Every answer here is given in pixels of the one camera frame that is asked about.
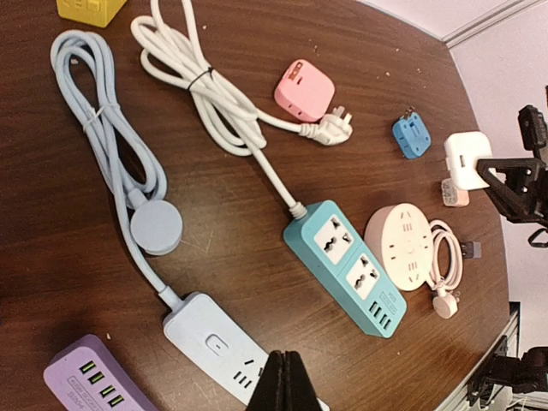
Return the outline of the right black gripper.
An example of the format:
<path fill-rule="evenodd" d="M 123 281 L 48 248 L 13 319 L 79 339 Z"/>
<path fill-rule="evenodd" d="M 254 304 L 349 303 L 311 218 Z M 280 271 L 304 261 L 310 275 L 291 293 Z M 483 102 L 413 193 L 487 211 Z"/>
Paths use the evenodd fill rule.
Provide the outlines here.
<path fill-rule="evenodd" d="M 508 221 L 547 225 L 547 123 L 531 104 L 519 110 L 518 122 L 523 146 L 534 158 L 482 158 L 476 171 Z"/>

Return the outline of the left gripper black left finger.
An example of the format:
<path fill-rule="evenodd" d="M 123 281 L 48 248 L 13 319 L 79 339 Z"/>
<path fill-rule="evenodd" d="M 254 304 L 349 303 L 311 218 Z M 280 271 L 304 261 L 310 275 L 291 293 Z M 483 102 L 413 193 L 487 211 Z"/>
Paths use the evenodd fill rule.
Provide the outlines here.
<path fill-rule="evenodd" d="M 247 410 L 282 411 L 284 407 L 284 358 L 281 351 L 273 351 L 269 354 Z"/>

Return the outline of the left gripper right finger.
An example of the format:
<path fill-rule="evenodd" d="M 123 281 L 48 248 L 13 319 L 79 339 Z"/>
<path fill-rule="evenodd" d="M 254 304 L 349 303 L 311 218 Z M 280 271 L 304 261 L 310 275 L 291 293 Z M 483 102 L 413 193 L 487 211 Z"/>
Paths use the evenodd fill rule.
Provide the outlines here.
<path fill-rule="evenodd" d="M 318 398 L 299 353 L 284 356 L 284 401 L 289 411 L 320 411 Z"/>

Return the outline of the grey-blue power strip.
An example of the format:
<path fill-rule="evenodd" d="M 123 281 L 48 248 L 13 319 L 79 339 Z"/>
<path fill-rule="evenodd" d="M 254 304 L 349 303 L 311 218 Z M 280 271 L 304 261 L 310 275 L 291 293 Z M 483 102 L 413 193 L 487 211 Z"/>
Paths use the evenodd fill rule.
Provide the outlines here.
<path fill-rule="evenodd" d="M 182 299 L 168 289 L 160 296 L 170 307 L 164 320 L 168 340 L 247 409 L 270 353 L 209 295 L 193 292 Z M 321 410 L 329 408 L 318 401 Z"/>

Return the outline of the small peach plug adapter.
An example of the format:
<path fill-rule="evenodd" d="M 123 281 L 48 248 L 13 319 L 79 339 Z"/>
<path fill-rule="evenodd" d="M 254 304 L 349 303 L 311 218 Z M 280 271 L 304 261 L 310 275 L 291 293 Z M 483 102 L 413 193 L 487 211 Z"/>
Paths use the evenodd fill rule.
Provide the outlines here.
<path fill-rule="evenodd" d="M 441 192 L 443 203 L 447 207 L 464 207 L 469 204 L 468 191 L 458 188 L 451 178 L 442 180 Z"/>

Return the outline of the dark grey charger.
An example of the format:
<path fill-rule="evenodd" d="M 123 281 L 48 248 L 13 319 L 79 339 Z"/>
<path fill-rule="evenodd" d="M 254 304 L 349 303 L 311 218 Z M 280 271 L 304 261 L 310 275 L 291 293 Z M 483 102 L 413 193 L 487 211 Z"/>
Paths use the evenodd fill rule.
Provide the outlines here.
<path fill-rule="evenodd" d="M 463 241 L 460 243 L 463 259 L 480 259 L 482 246 L 479 241 Z"/>

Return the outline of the white charger block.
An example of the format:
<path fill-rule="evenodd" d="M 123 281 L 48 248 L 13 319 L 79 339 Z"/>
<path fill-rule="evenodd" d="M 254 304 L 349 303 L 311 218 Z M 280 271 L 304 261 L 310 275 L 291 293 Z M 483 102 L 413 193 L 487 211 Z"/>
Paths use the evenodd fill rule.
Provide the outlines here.
<path fill-rule="evenodd" d="M 455 133 L 444 142 L 445 160 L 450 178 L 461 190 L 488 187 L 476 165 L 479 159 L 492 158 L 491 142 L 480 131 Z"/>

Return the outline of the blue plug adapter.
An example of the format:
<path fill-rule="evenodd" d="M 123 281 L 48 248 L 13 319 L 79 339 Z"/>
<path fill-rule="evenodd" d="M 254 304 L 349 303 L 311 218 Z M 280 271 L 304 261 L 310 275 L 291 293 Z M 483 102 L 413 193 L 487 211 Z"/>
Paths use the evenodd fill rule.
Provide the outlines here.
<path fill-rule="evenodd" d="M 392 134 L 407 159 L 420 158 L 432 144 L 426 125 L 412 106 L 393 124 Z"/>

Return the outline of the pink round socket base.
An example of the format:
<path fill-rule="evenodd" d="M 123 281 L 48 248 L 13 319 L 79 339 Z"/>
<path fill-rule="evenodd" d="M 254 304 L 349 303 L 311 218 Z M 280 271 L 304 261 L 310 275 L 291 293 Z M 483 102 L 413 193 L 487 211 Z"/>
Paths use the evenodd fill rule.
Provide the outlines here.
<path fill-rule="evenodd" d="M 429 277 L 432 232 L 416 205 L 401 203 L 377 210 L 367 223 L 364 242 L 398 289 L 416 290 Z"/>

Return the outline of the teal power strip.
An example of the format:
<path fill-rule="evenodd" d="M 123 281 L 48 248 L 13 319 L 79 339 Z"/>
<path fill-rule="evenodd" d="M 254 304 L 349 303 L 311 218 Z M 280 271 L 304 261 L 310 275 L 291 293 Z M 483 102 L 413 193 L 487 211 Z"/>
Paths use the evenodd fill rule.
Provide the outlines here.
<path fill-rule="evenodd" d="M 290 212 L 289 248 L 365 334 L 392 337 L 407 303 L 337 203 L 297 203 Z"/>

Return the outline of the purple power strip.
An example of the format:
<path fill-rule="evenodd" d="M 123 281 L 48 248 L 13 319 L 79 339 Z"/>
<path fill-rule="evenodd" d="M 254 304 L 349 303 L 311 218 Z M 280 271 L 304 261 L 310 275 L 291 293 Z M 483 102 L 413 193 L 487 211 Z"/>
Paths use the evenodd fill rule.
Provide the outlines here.
<path fill-rule="evenodd" d="M 67 410 L 155 410 L 101 339 L 87 334 L 56 354 L 44 381 Z"/>

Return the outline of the pink cube adapter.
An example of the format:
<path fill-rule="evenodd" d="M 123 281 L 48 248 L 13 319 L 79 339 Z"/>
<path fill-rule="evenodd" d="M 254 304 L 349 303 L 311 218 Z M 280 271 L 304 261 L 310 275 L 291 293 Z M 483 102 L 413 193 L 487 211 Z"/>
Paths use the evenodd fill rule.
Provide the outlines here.
<path fill-rule="evenodd" d="M 292 62 L 274 90 L 276 103 L 301 122 L 316 122 L 335 94 L 331 78 L 309 61 Z"/>

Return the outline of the yellow cube adapter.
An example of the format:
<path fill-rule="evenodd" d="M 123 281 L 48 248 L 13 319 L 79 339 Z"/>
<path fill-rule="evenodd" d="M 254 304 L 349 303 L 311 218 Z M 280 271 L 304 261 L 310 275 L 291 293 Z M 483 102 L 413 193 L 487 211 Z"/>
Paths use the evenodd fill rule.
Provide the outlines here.
<path fill-rule="evenodd" d="M 127 0 L 57 0 L 60 17 L 93 27 L 105 28 Z"/>

